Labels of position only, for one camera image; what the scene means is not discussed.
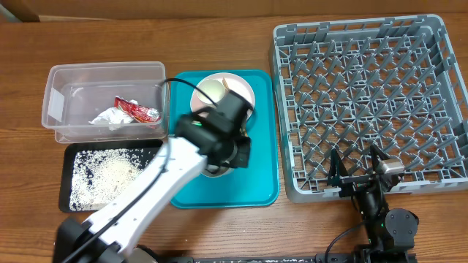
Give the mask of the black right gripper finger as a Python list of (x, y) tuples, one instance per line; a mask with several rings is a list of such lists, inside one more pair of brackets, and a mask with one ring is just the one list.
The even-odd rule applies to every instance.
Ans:
[(341, 160), (341, 157), (339, 156), (338, 151), (335, 148), (331, 150), (330, 161), (331, 167), (327, 176), (327, 184), (333, 187), (340, 187), (342, 184), (341, 178), (347, 177), (348, 172), (343, 161)]
[(372, 169), (374, 172), (376, 172), (378, 170), (378, 166), (380, 165), (380, 163), (382, 161), (388, 160), (390, 156), (384, 153), (375, 144), (370, 145), (369, 149), (370, 149), (370, 155), (371, 155)]

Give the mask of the white bowl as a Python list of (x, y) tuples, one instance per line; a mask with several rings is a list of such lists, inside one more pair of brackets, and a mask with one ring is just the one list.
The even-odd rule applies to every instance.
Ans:
[(201, 174), (208, 178), (218, 178), (230, 174), (234, 169), (230, 167), (220, 167), (209, 164)]

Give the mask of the white tissue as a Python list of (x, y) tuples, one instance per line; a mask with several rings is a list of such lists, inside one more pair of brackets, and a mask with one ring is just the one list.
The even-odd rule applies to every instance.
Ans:
[(101, 112), (92, 121), (89, 121), (89, 123), (91, 125), (110, 125), (109, 130), (115, 131), (122, 125), (132, 123), (133, 121), (134, 118), (128, 113), (120, 110), (116, 106), (113, 106)]

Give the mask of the red snack wrapper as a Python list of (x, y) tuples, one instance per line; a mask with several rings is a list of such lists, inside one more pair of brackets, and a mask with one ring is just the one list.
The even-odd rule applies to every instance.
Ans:
[(135, 104), (119, 96), (115, 97), (114, 106), (140, 123), (159, 123), (162, 119), (157, 109)]

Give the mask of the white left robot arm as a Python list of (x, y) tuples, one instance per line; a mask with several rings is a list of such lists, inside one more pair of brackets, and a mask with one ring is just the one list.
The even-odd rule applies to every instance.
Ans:
[(229, 90), (218, 102), (182, 115), (174, 135), (142, 173), (101, 210), (58, 228), (54, 262), (127, 262), (169, 201), (209, 167), (246, 168), (252, 141), (246, 121), (254, 106)]

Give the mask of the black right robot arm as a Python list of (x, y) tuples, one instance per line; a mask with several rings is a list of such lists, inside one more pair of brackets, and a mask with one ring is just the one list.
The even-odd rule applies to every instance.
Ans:
[[(324, 262), (416, 262), (409, 250), (415, 246), (419, 218), (402, 208), (390, 209), (385, 193), (404, 177), (404, 165), (396, 158), (370, 146), (371, 172), (351, 177), (336, 149), (331, 150), (329, 186), (339, 187), (341, 198), (349, 197), (362, 221), (335, 237), (326, 248)], [(361, 227), (366, 229), (368, 242), (357, 245), (349, 256), (332, 254), (332, 247), (343, 237)]]

